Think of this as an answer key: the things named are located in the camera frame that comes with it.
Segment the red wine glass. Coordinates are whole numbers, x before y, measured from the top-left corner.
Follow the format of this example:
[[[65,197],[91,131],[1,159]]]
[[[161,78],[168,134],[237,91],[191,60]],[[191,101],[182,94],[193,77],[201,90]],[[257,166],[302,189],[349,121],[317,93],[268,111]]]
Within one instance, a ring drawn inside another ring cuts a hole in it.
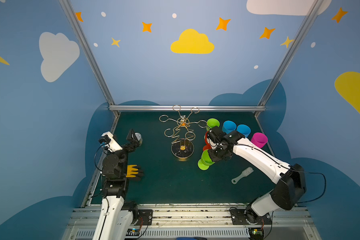
[[[206,144],[206,145],[203,147],[203,151],[209,150],[209,149],[212,148],[211,145],[210,145],[209,142],[208,142],[207,136],[208,136],[208,132],[206,132],[206,133],[205,133],[205,136],[204,136],[204,140],[205,140],[205,144]]]

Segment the green wine glass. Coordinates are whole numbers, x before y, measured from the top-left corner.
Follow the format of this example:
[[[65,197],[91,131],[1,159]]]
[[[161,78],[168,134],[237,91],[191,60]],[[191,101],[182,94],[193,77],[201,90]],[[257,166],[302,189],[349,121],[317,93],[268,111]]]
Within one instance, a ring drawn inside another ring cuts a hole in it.
[[[209,131],[210,129],[214,128],[214,127],[219,127],[220,126],[220,121],[215,119],[215,118],[210,118],[207,120],[207,131]]]
[[[206,171],[214,162],[209,156],[208,150],[204,150],[200,160],[198,161],[199,169]]]

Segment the blue wine glass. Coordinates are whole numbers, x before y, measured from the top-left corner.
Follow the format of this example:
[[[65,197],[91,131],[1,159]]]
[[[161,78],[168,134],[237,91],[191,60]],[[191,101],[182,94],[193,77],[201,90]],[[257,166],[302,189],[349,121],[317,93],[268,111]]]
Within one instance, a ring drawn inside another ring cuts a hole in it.
[[[233,121],[225,121],[222,130],[224,133],[229,134],[237,129],[237,125]]]
[[[248,138],[248,136],[251,133],[251,128],[247,125],[238,125],[237,126],[237,131],[239,133],[241,133],[242,135],[244,135],[246,138]]]

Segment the pink wine glass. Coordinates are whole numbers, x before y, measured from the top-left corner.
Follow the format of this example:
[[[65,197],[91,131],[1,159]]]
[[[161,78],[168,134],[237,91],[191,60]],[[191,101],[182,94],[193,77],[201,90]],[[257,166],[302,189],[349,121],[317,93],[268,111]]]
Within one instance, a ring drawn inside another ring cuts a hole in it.
[[[268,137],[263,133],[254,133],[251,142],[261,149],[268,143]]]

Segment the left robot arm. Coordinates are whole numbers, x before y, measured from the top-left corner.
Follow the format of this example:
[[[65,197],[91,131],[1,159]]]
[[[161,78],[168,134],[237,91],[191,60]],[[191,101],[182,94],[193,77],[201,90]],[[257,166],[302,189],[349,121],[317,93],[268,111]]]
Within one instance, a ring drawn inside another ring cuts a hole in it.
[[[140,146],[134,130],[129,131],[127,141],[126,144],[119,145],[111,132],[103,133],[99,139],[108,155],[104,158],[101,168],[105,181],[94,240],[123,240],[132,223],[137,220],[137,205],[125,203],[129,187],[128,156]]]

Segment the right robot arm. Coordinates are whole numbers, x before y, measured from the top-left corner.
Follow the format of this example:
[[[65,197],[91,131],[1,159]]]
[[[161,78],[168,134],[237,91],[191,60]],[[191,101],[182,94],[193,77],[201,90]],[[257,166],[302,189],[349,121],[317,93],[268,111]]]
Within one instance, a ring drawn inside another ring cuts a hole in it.
[[[302,166],[292,166],[273,157],[238,131],[226,134],[219,127],[213,127],[207,132],[206,140],[212,147],[208,150],[212,162],[237,155],[262,171],[275,184],[273,190],[246,207],[245,218],[249,224],[257,224],[263,216],[277,209],[291,210],[306,193],[306,178]]]

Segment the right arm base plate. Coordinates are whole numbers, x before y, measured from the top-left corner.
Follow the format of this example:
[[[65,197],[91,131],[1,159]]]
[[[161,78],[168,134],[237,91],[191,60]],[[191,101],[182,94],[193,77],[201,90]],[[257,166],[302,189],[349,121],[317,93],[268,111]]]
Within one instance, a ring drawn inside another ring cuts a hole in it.
[[[229,213],[233,225],[271,225],[271,215],[266,214],[262,217],[245,209],[230,208]]]

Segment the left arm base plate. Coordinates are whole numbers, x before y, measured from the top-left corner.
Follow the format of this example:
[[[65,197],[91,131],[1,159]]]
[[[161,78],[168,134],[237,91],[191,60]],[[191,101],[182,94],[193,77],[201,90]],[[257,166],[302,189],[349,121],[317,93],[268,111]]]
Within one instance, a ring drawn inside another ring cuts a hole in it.
[[[137,218],[133,220],[133,226],[151,226],[153,221],[153,210],[138,210]]]

